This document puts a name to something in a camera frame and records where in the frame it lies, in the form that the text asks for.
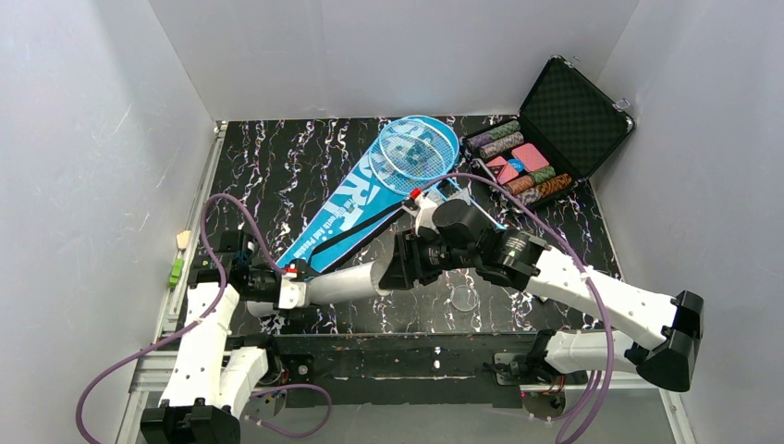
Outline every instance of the black marble surface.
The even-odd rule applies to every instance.
[[[440,117],[461,136],[506,116]],[[244,202],[266,235],[274,257],[299,236],[322,202],[370,146],[388,118],[243,121],[228,125],[212,192],[227,192]],[[460,170],[468,170],[464,161]],[[524,228],[554,243],[531,220],[494,203],[483,184],[467,184],[473,198],[502,223]],[[597,270],[619,276],[594,194],[583,184],[563,199],[536,210]],[[371,261],[389,248],[394,230],[410,225],[404,216],[390,230],[357,253],[347,266]],[[241,227],[239,213],[219,204],[207,227],[213,242],[219,230]],[[456,310],[451,289],[471,285],[479,294],[472,312]],[[594,328],[590,316],[564,304],[540,302],[531,294],[494,287],[472,271],[448,272],[436,283],[410,291],[323,308],[311,308],[301,320],[279,316],[258,319],[240,306],[232,319],[234,334],[267,331],[297,333],[469,333],[535,331],[542,328]]]

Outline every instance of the white wall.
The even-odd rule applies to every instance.
[[[643,0],[601,76],[639,128],[594,184],[625,276],[705,297],[700,443],[781,442],[784,5]]]
[[[0,5],[4,442],[77,443],[152,339],[213,124],[146,0]],[[88,399],[114,442],[132,366]]]
[[[213,119],[516,111],[552,54],[596,79],[636,0],[151,0]]]

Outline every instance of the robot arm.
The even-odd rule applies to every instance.
[[[489,282],[545,296],[600,318],[594,297],[571,258],[518,229],[498,228],[479,210],[454,200],[418,205],[415,229],[398,233],[390,257],[302,282],[300,305],[322,305],[409,290],[430,284],[447,270],[472,267]],[[290,278],[296,273],[292,270]],[[691,386],[702,339],[703,299],[641,290],[600,272],[588,275],[599,289],[613,326],[616,369],[637,373],[671,391]],[[264,315],[249,304],[251,313]],[[602,331],[542,331],[521,367],[552,376],[606,368]]]
[[[416,228],[396,235],[388,257],[321,276],[301,260],[282,277],[269,266],[253,266],[249,237],[241,231],[224,233],[217,252],[230,258],[228,287],[205,319],[197,317],[216,295],[218,278],[209,262],[194,260],[186,323],[201,324],[182,337],[175,370],[158,407],[142,414],[141,432],[147,442],[239,442],[238,418],[251,390],[260,380],[270,383],[280,374],[274,346],[263,341],[233,347],[223,366],[228,323],[239,302],[247,302],[253,315],[269,315],[384,296],[417,283],[430,284],[448,270],[472,267],[495,285],[546,296],[600,317],[586,276],[544,240],[499,228],[460,200],[407,204],[416,211]],[[663,389],[688,390],[703,334],[703,299],[688,291],[672,298],[637,289],[593,270],[588,275],[618,329],[613,333],[615,368],[637,373]],[[539,331],[532,349],[507,365],[506,382],[604,370],[606,359],[602,331]]]

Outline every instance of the purple cable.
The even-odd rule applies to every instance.
[[[218,260],[218,257],[215,254],[215,251],[213,250],[213,246],[210,244],[210,240],[207,239],[207,214],[212,209],[213,204],[219,199],[226,199],[231,203],[233,203],[237,208],[239,208],[243,217],[245,217],[245,220],[248,222],[248,225],[251,226],[251,231],[253,233],[253,236],[259,242],[259,247],[262,251],[264,259],[267,261],[267,264],[269,264],[270,267],[272,267],[272,269],[276,273],[281,275],[285,273],[283,268],[277,266],[275,260],[272,258],[272,255],[269,253],[269,247],[267,247],[267,242],[264,241],[261,231],[259,231],[259,228],[256,227],[256,222],[253,220],[253,215],[251,215],[251,212],[248,211],[248,208],[246,208],[245,205],[242,204],[242,202],[239,199],[229,194],[219,193],[210,196],[210,198],[207,199],[207,202],[204,204],[204,211],[202,212],[202,217],[199,221],[199,226],[202,231],[201,239],[202,239],[202,244],[204,245],[204,249],[207,250],[207,254],[209,254],[210,259],[212,259],[213,263],[217,266],[218,274],[220,275],[220,290],[218,290],[218,294],[215,296],[213,303],[211,303],[210,306],[207,307],[206,310],[204,310],[204,313],[202,313],[202,315],[200,316],[201,318],[207,317],[213,311],[213,309],[218,305],[221,298],[223,298],[223,293],[224,290],[226,290],[226,285],[227,285],[226,270],[223,268],[223,265],[221,265],[220,261]],[[166,344],[168,344],[169,342],[175,339],[181,338],[182,335],[193,330],[198,325],[199,325],[198,322],[191,322],[190,324],[184,326],[182,329],[173,333],[168,338],[161,339],[155,342],[155,344],[152,344],[149,347],[145,347],[144,349],[141,349],[131,354],[129,357],[121,361],[118,361],[115,364],[112,364],[111,366],[109,366],[109,368],[105,369],[103,372],[101,372],[101,374],[99,374],[92,381],[90,381],[90,384],[88,384],[87,387],[84,389],[84,391],[81,392],[81,396],[79,396],[79,401],[76,404],[76,428],[79,430],[81,436],[90,444],[101,444],[101,442],[98,441],[98,439],[96,439],[93,435],[90,434],[90,432],[87,431],[87,427],[84,425],[84,417],[83,417],[84,402],[87,400],[87,397],[90,395],[92,389],[94,389],[99,382],[101,382],[102,380],[104,380],[104,378],[114,373],[118,368],[122,367],[123,365],[135,361],[149,352],[158,350],[159,348],[165,346]]]
[[[571,436],[569,436],[568,438],[563,439],[564,434],[566,434],[567,426],[571,424],[571,421],[567,421],[558,431],[558,435],[556,436],[556,444],[572,444],[585,432],[586,429],[588,429],[588,427],[596,418],[596,415],[599,414],[599,409],[601,409],[602,404],[605,402],[607,392],[609,391],[610,379],[612,377],[613,369],[615,368],[615,361],[613,360],[613,357],[615,356],[615,343],[612,337],[612,326],[610,325],[610,316],[609,316],[609,312],[607,311],[607,308],[605,307],[605,303],[602,301],[602,297],[599,296],[599,290],[596,288],[596,285],[594,284],[594,280],[591,279],[591,277],[588,275],[588,270],[585,268],[585,264],[582,263],[580,256],[574,251],[574,249],[571,248],[571,245],[569,245],[569,243],[566,242],[566,240],[561,238],[556,233],[555,230],[553,230],[544,221],[542,221],[542,219],[540,219],[537,215],[535,215],[531,210],[526,208],[525,205],[523,205],[509,191],[504,190],[504,187],[498,185],[492,180],[485,179],[481,176],[476,176],[474,174],[469,174],[469,173],[449,173],[427,182],[422,186],[422,190],[428,190],[436,183],[440,182],[443,179],[448,179],[448,178],[465,178],[470,180],[476,180],[478,182],[482,182],[498,190],[510,202],[512,202],[513,204],[515,204],[515,206],[520,208],[520,210],[522,210],[522,212],[526,216],[530,217],[533,220],[533,222],[541,226],[546,233],[553,236],[558,242],[558,244],[561,247],[563,247],[564,250],[566,250],[566,253],[569,256],[571,256],[572,260],[574,261],[574,265],[577,266],[578,270],[580,270],[581,275],[586,276],[585,285],[588,286],[588,289],[594,295],[594,299],[596,299],[596,307],[599,309],[599,314],[602,316],[602,321],[605,323],[605,333],[607,338],[607,368],[605,371],[605,380],[602,384],[602,387],[599,389],[599,395],[596,397],[596,402],[594,403],[594,406],[591,408],[588,414],[585,416],[585,419],[582,420],[580,426],[577,427],[577,430],[575,430],[574,433],[572,433]],[[585,393],[583,393],[583,397],[590,398],[593,394],[594,392],[591,391],[589,387],[587,390],[585,390]],[[569,416],[572,418],[576,417],[585,408],[585,405],[587,405],[587,402],[583,404],[580,409],[572,410],[569,413]]]
[[[585,384],[585,391],[580,396],[580,400],[574,404],[574,408],[572,411],[581,411],[585,408],[585,404],[588,403],[588,400],[591,399],[591,396],[596,392],[596,388],[599,387],[599,381],[602,380],[602,372],[591,372],[591,375],[588,377],[588,383]],[[564,413],[561,416],[556,416],[555,418],[550,418],[550,421],[560,421],[562,419],[569,418],[563,427],[566,428],[569,424],[571,424],[571,420],[574,418],[574,415],[569,413]]]
[[[269,429],[271,429],[271,430],[273,430],[273,431],[283,435],[284,437],[289,437],[289,438],[306,438],[306,437],[309,437],[310,435],[318,432],[321,429],[321,427],[323,427],[324,424],[326,424],[326,420],[329,419],[329,414],[332,412],[332,397],[329,396],[329,392],[327,392],[325,389],[323,389],[323,388],[321,388],[319,386],[315,386],[313,384],[288,384],[286,386],[265,388],[264,390],[254,391],[253,393],[251,393],[251,397],[252,398],[261,398],[262,396],[266,396],[266,395],[268,395],[270,393],[274,393],[276,391],[287,391],[287,390],[292,390],[292,389],[314,390],[314,391],[318,391],[319,393],[324,395],[324,398],[326,399],[326,414],[324,415],[324,418],[321,420],[321,422],[318,425],[316,425],[316,427],[308,430],[307,432],[292,432],[292,431],[286,430],[285,428],[279,427],[277,425],[270,424],[270,423],[264,421],[263,419],[257,418],[256,416],[253,416],[253,415],[249,414],[248,417],[251,420],[253,420],[253,421],[257,422],[257,423],[261,423],[262,426],[265,426],[265,427],[267,427],[267,428],[269,428]]]

